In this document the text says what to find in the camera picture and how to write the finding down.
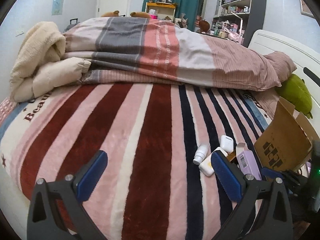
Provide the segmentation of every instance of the red stripe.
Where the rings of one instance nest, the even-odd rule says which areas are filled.
[[[113,85],[92,111],[65,158],[56,180],[75,174],[100,149],[132,83]]]
[[[81,102],[91,93],[96,85],[80,87],[55,113],[46,127],[37,136],[23,161],[20,180],[23,194],[31,199],[40,165],[52,142],[73,115]]]
[[[171,86],[153,85],[129,184],[122,239],[166,239],[171,178]]]

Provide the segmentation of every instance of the brown teddy bear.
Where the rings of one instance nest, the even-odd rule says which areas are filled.
[[[130,13],[131,17],[139,17],[139,18],[146,18],[146,19],[151,19],[150,14],[146,12],[132,12]]]
[[[102,14],[101,17],[119,17],[119,11],[106,12]]]
[[[207,33],[208,30],[210,29],[210,23],[206,22],[206,21],[200,21],[199,22],[199,28],[200,28],[200,32],[204,32]]]

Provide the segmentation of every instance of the white lotion bottle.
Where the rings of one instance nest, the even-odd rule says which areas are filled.
[[[201,162],[205,159],[207,156],[209,150],[209,143],[201,143],[198,147],[195,157],[193,158],[193,163],[195,165],[200,165]]]

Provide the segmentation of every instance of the cream fleece blanket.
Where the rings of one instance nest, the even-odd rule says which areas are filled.
[[[75,82],[87,73],[91,62],[70,58],[60,61],[66,39],[53,22],[39,22],[28,31],[10,75],[10,98],[22,102],[54,87]]]

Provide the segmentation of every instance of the storage box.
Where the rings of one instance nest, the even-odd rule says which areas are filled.
[[[297,171],[310,159],[312,140],[319,136],[304,114],[293,117],[294,108],[280,98],[273,121],[254,144],[263,167]]]

